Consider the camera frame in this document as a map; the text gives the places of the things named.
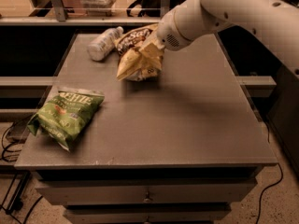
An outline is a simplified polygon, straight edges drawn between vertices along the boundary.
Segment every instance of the floor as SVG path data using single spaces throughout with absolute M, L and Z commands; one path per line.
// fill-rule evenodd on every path
M 28 0 L 0 0 L 0 13 L 2 16 L 28 16 L 32 11 L 31 4 Z M 6 128 L 11 125 L 9 122 L 0 123 L 0 137 Z M 278 157 L 279 164 L 283 172 L 282 181 L 276 186 L 268 189 L 262 198 L 260 224 L 291 224 L 299 223 L 299 180 L 295 176 L 290 163 L 285 157 L 281 147 L 273 132 L 268 133 L 267 127 L 260 122 L 261 131 L 265 138 L 269 139 L 269 145 Z M 224 219 L 215 221 L 215 224 L 251 224 L 256 223 L 259 212 L 259 198 L 264 188 L 276 183 L 281 177 L 278 166 L 266 167 L 257 176 L 258 185 L 250 194 L 240 203 L 232 203 L 232 212 Z M 7 189 L 13 175 L 0 175 L 0 202 L 5 197 Z M 13 219 L 5 214 L 4 210 L 0 211 L 0 224 L 23 223 L 27 213 L 40 196 L 35 190 L 36 181 L 31 178 L 27 184 L 21 200 L 23 207 L 20 211 L 13 212 Z M 35 209 L 29 216 L 27 224 L 69 224 L 63 217 L 64 209 L 60 206 L 52 206 L 45 199 L 36 205 Z

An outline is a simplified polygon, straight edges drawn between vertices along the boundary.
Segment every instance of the gray table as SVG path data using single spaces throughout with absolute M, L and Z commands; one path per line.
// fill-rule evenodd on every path
M 90 59 L 86 46 L 95 37 L 78 35 L 49 95 L 49 98 L 56 95 L 56 86 L 102 91 L 106 99 L 93 121 L 70 153 L 47 136 L 30 135 L 16 163 L 16 168 L 38 174 L 37 189 L 51 203 L 85 205 L 84 210 L 66 211 L 72 222 L 107 223 L 103 215 L 109 208 L 99 209 L 102 204 L 129 203 L 137 205 L 132 210 L 143 208 L 134 198 L 123 197 L 123 193 L 140 191 L 146 197 L 149 193 L 151 197 L 156 195 L 154 201 L 149 198 L 149 208 L 159 207 L 154 203 L 238 201 L 254 187 L 254 176 L 264 166 L 277 163 L 214 35 L 205 35 L 181 51 L 167 50 L 160 78 L 139 83 L 116 79 L 119 60 L 116 52 L 102 63 Z M 189 199 L 181 200 L 186 197 L 184 185 L 194 190 Z M 164 187 L 163 191 L 173 188 L 178 198 L 169 199 L 169 194 L 159 199 L 157 189 L 150 189 L 151 186 Z M 90 191 L 88 195 L 83 187 Z M 94 196 L 99 187 L 105 191 Z M 68 198 L 61 199 L 60 191 L 67 190 Z M 110 192 L 118 194 L 111 198 Z M 72 193 L 83 194 L 74 198 L 70 197 Z M 145 217 L 153 222 L 169 220 L 165 213 L 162 218 L 154 215 L 159 208 L 136 211 L 142 217 L 121 208 L 122 215 L 108 223 L 139 222 L 145 221 Z M 177 221 L 212 218 L 208 212 L 196 216 L 198 210 L 194 217 L 193 213 L 184 214 L 190 219 L 179 215 L 172 218 Z

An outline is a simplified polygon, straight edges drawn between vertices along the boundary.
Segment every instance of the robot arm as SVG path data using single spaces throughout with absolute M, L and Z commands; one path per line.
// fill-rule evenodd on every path
M 187 0 L 160 21 L 157 36 L 167 49 L 238 25 L 256 36 L 285 65 L 299 63 L 299 11 L 281 0 Z

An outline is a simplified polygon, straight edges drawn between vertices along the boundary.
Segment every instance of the chip bag label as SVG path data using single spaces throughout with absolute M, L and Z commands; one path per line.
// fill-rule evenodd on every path
M 136 28 L 116 41 L 121 56 L 117 79 L 142 81 L 159 76 L 162 70 L 164 45 L 156 35 L 158 24 Z
M 41 128 L 70 151 L 73 141 L 93 118 L 104 98 L 99 91 L 59 88 L 58 95 L 31 117 L 27 127 L 33 135 Z

